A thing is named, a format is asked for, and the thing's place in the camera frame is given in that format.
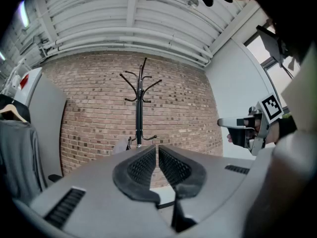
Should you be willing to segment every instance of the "black coat rack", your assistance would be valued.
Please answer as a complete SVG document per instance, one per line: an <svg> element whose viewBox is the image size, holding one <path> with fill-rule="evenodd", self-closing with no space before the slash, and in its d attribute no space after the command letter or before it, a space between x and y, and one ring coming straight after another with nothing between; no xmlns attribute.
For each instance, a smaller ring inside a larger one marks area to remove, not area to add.
<svg viewBox="0 0 317 238"><path fill-rule="evenodd" d="M145 93L152 88L153 86L155 86L156 84L162 82L162 80L160 79L159 81L155 82L154 84L150 85L147 89L143 90L143 81L145 78L152 78L152 76L143 76L143 71L144 71L144 67L145 67L145 63L147 61L147 58L144 59L144 63L143 65L140 65L140 71L139 71L139 76L137 76L135 73L130 72L125 70L124 72L126 73L130 73L136 76L137 78L137 90L134 88L134 86L129 82L129 80L127 80L122 73L120 73L120 76L132 87L133 91L135 92L135 99L134 100L130 100L128 98L125 98L124 100L126 101L137 101L136 102L136 133L135 133L135 138L129 138L129 145L128 147L130 148L131 142L134 140L137 140L137 147L141 147L142 146L142 142L141 140L152 140L154 138L156 138L157 136L153 136L150 138L145 138L143 136L143 102L145 103L151 103L151 101L146 101L144 100L144 95Z"/></svg>

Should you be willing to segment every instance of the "person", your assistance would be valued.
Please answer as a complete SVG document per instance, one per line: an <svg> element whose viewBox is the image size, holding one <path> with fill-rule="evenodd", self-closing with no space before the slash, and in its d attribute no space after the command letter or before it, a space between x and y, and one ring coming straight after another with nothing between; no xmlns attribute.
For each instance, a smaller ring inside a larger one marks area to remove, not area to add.
<svg viewBox="0 0 317 238"><path fill-rule="evenodd" d="M268 15L279 36L286 44L292 57L301 64L312 42L316 42L316 31L311 24L310 8L314 8L314 0L255 0ZM260 129L260 121L256 120L255 135ZM268 132L266 143L277 143L282 137L296 130L293 118L278 119Z"/></svg>

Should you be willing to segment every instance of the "light fixture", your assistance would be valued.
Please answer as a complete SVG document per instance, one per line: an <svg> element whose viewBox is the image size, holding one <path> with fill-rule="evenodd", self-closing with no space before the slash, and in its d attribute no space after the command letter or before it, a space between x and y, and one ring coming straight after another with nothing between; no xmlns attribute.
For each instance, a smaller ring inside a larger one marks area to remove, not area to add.
<svg viewBox="0 0 317 238"><path fill-rule="evenodd" d="M196 9L197 6L199 5L199 1L198 0L185 0L185 4L190 9Z"/></svg>
<svg viewBox="0 0 317 238"><path fill-rule="evenodd" d="M5 57L4 57L4 55L1 53L1 51L0 51L0 57L1 57L1 59L2 59L3 61L5 61Z"/></svg>
<svg viewBox="0 0 317 238"><path fill-rule="evenodd" d="M25 10L25 0L22 1L19 5L19 12L20 12L20 17L22 20L22 23L24 25L24 27L27 27L30 24L28 15L26 14L26 10Z"/></svg>

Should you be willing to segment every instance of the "brick wall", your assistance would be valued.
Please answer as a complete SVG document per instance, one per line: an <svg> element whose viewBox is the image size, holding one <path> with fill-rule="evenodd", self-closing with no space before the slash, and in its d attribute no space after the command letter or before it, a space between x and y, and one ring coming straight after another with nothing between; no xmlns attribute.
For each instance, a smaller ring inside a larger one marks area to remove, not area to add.
<svg viewBox="0 0 317 238"><path fill-rule="evenodd" d="M144 54L91 52L54 59L43 71L67 94L62 120L60 152L63 174L93 159L111 155L122 137L135 135L135 96L119 76L124 70L138 73ZM171 144L204 154L222 155L221 131L211 86L203 70L156 56L147 56L144 88L160 78L162 83L146 93L143 130L147 144ZM124 73L134 85L133 75ZM167 182L156 169L152 187Z"/></svg>

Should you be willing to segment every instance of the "ceiling panel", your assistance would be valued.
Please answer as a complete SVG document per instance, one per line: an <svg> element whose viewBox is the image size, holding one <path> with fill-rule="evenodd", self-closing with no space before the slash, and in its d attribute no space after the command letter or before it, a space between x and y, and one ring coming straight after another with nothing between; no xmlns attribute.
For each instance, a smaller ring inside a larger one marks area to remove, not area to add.
<svg viewBox="0 0 317 238"><path fill-rule="evenodd" d="M198 1L197 8L190 8L185 0L26 0L30 25L24 28L16 13L0 50L17 63L23 45L37 36L40 43L33 43L31 51L23 54L29 65L70 48L80 52L116 46L174 55L202 68L212 59L209 47L224 38L223 32L236 24L235 18L248 3L214 0L209 8Z"/></svg>

